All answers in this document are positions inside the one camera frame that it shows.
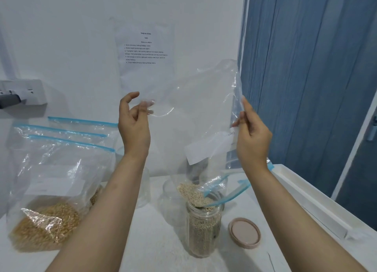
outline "table surface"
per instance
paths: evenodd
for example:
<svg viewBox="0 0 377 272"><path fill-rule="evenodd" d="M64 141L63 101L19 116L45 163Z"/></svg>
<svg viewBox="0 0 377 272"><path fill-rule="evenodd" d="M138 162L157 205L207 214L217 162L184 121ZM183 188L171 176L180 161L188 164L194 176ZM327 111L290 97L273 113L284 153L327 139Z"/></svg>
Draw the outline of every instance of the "table surface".
<svg viewBox="0 0 377 272"><path fill-rule="evenodd" d="M252 188L226 204L219 243L214 253L207 258L191 256L184 245L184 226L172 227L160 213L158 203L163 183L168 178L161 176L150 179L151 202L135 210L120 271L290 271ZM245 178L244 174L229 178L228 191L238 186L239 179ZM245 217L257 224L262 234L257 248L243 249L230 239L227 227L235 217ZM363 263L368 269L377 266L372 263L375 261L372 255L365 259L364 251L368 247L362 243L348 244L346 249L361 263L370 261L367 265ZM44 271L57 254L57 251L15 251L7 237L5 216L0 219L0 251L0 271Z"/></svg>

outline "jar lid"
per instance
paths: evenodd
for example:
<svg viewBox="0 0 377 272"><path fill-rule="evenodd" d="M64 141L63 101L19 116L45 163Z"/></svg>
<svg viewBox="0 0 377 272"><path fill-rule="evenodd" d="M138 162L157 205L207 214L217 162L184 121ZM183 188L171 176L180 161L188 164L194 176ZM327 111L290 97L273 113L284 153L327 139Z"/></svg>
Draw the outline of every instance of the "jar lid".
<svg viewBox="0 0 377 272"><path fill-rule="evenodd" d="M247 218L238 217L228 225L230 238L238 245L246 249L253 249L261 241L261 232L257 225Z"/></svg>

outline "left hand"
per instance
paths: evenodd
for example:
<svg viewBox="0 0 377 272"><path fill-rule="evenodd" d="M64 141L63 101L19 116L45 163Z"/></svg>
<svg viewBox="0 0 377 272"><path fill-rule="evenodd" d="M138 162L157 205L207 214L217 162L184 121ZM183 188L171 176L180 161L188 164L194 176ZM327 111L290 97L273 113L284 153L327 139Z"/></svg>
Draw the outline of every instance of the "left hand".
<svg viewBox="0 0 377 272"><path fill-rule="evenodd" d="M150 145L148 113L151 113L147 108L153 103L142 101L130 110L130 101L139 94L131 92L121 99L118 129L124 144L124 154L147 158Z"/></svg>

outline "white wall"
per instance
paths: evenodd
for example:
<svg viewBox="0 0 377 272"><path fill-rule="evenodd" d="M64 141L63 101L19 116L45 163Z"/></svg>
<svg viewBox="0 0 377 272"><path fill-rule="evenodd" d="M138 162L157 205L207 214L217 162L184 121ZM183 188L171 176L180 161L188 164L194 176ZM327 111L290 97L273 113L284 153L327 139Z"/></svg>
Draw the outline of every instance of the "white wall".
<svg viewBox="0 0 377 272"><path fill-rule="evenodd" d="M117 122L119 77L110 17L175 24L176 75L237 58L243 0L0 0L19 78L45 82L46 108L0 110L0 168L15 118L48 115ZM5 79L0 68L0 79ZM0 173L0 215L7 176Z"/></svg>

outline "plastic bag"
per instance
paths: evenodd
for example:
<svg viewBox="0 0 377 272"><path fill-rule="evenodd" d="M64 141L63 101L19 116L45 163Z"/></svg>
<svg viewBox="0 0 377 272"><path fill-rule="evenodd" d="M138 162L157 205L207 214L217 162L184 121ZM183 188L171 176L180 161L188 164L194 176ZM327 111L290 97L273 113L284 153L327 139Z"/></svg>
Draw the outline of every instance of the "plastic bag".
<svg viewBox="0 0 377 272"><path fill-rule="evenodd" d="M114 149L31 135L11 149L7 230L18 251L59 249L91 206Z"/></svg>
<svg viewBox="0 0 377 272"><path fill-rule="evenodd" d="M7 147L21 149L25 138L27 138L29 135L49 136L100 146L110 145L112 142L105 134L68 131L60 128L51 128L39 125L17 124L11 128L7 141Z"/></svg>
<svg viewBox="0 0 377 272"><path fill-rule="evenodd" d="M60 128L64 130L73 130L80 132L105 134L108 139L105 141L106 147L113 148L118 140L119 131L117 123L72 119L63 117L47 117L51 127Z"/></svg>
<svg viewBox="0 0 377 272"><path fill-rule="evenodd" d="M151 136L173 183L200 185L222 178L227 152L235 149L241 79L236 61L223 60L214 68L156 88L149 117Z"/></svg>

